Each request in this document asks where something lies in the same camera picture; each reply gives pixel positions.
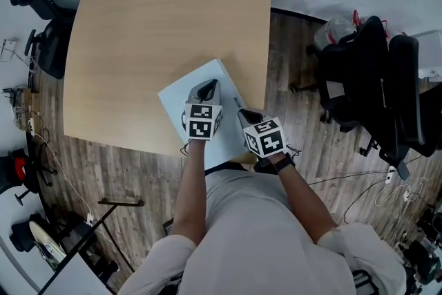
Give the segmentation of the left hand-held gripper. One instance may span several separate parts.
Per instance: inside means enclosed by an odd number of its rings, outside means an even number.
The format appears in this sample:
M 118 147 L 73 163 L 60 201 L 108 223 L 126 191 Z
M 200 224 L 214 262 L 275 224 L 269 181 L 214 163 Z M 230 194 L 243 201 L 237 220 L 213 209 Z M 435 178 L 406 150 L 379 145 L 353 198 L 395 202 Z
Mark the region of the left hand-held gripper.
M 219 81 L 210 79 L 194 86 L 186 102 L 184 127 L 187 139 L 211 140 L 222 119 Z

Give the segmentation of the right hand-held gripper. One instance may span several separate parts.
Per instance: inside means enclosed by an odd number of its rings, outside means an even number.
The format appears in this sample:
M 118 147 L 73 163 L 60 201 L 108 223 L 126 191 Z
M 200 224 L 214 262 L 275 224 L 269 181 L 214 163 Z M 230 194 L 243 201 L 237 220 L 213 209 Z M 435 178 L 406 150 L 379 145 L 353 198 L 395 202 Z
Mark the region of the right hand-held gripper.
M 248 150 L 259 158 L 286 150 L 284 131 L 277 117 L 271 118 L 264 110 L 242 108 L 238 111 L 238 119 Z

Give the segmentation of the light blue board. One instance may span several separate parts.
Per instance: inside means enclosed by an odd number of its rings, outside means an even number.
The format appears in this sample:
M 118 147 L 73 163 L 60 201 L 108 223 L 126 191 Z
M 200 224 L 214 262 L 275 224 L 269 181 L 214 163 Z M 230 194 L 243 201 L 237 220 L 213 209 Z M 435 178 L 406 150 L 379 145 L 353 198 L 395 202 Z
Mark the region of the light blue board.
M 222 119 L 211 140 L 207 140 L 205 167 L 210 169 L 236 159 L 247 152 L 244 135 L 237 116 L 245 102 L 228 74 L 223 63 L 214 59 L 173 82 L 158 93 L 159 99 L 181 139 L 182 148 L 189 140 L 184 127 L 185 104 L 191 89 L 206 80 L 216 79 L 220 83 L 220 105 Z

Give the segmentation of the person's left forearm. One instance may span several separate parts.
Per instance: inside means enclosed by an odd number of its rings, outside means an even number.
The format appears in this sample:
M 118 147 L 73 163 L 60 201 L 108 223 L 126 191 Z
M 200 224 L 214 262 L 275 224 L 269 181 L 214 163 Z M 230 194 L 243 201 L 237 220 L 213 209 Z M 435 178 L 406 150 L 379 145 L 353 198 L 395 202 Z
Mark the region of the person's left forearm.
M 184 236 L 196 245 L 206 233 L 205 144 L 205 140 L 189 142 L 171 231 L 173 235 Z

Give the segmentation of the person's right forearm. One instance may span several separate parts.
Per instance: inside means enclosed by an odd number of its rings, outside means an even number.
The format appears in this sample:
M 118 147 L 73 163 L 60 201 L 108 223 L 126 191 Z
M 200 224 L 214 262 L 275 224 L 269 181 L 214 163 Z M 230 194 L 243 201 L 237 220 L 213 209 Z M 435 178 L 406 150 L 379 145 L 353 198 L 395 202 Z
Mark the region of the person's right forearm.
M 283 167 L 278 175 L 287 194 L 292 213 L 312 241 L 317 244 L 326 233 L 336 228 L 337 224 L 319 196 L 291 163 Z

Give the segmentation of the black wristwatch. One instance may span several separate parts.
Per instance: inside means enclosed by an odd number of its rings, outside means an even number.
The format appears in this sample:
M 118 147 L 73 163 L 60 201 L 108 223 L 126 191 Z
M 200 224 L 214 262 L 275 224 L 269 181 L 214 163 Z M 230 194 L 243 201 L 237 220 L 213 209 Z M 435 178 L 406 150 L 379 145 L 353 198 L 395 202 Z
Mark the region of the black wristwatch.
M 289 153 L 277 153 L 269 159 L 278 173 L 288 166 L 296 166 Z

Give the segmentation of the light wooden table, white legs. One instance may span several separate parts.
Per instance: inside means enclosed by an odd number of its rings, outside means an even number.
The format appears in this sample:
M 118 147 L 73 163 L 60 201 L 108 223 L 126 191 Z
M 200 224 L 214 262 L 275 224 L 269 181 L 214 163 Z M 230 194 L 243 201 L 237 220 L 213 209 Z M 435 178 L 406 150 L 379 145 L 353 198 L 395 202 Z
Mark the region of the light wooden table, white legs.
M 247 106 L 262 108 L 271 0 L 81 0 L 64 76 L 64 134 L 176 155 L 159 92 L 220 59 Z

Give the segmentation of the person's white shirt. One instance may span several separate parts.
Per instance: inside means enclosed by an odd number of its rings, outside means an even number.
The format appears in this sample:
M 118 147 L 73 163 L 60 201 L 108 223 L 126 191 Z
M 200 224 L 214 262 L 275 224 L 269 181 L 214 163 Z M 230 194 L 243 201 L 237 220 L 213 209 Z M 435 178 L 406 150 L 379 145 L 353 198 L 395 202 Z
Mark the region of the person's white shirt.
M 275 175 L 221 170 L 206 177 L 206 234 L 157 241 L 118 295 L 358 295 L 368 273 L 379 295 L 404 295 L 396 252 L 369 225 L 311 240 Z

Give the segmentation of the cardboard box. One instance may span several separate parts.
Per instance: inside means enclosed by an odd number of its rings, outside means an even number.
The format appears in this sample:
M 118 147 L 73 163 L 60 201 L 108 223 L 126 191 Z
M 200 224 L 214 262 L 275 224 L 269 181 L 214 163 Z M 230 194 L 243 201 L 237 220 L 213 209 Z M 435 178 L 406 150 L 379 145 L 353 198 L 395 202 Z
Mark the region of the cardboard box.
M 3 88 L 1 94 L 9 101 L 12 119 L 21 131 L 29 131 L 29 119 L 32 117 L 32 91 L 24 85 Z

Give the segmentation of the black office chair, red cushion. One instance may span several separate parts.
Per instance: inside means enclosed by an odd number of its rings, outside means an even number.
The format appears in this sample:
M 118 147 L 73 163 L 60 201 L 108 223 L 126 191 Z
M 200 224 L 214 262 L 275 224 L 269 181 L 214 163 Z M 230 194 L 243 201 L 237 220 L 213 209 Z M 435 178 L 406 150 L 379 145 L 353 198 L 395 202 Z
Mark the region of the black office chair, red cushion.
M 10 152 L 7 156 L 0 157 L 0 195 L 13 187 L 24 186 L 26 190 L 18 196 L 16 201 L 23 206 L 23 199 L 29 194 L 39 194 L 39 180 L 51 187 L 52 183 L 44 177 L 44 171 L 57 175 L 56 169 L 49 169 L 41 162 L 41 154 L 45 145 L 40 146 L 38 152 L 31 151 L 27 155 L 23 149 Z

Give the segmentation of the white wall-mounted box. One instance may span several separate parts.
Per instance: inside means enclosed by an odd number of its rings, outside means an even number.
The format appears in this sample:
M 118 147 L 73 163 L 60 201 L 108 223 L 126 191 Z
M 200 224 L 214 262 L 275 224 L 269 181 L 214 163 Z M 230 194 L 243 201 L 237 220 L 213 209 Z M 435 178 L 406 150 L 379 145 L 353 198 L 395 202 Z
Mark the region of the white wall-mounted box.
M 0 41 L 0 61 L 9 62 L 15 55 L 17 42 L 14 39 Z

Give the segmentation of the white desk with black frame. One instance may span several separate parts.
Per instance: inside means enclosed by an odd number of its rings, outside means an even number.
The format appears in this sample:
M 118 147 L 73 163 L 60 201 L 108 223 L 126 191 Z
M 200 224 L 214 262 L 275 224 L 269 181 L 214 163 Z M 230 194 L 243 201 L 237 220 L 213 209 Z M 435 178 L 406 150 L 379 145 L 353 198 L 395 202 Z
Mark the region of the white desk with black frame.
M 98 204 L 110 206 L 110 209 L 91 227 L 81 240 L 68 252 L 56 267 L 54 275 L 41 288 L 37 295 L 116 295 L 116 293 L 98 277 L 93 268 L 84 260 L 86 243 L 95 231 L 104 225 L 105 219 L 118 207 L 143 207 L 144 201 L 113 202 L 107 199 Z

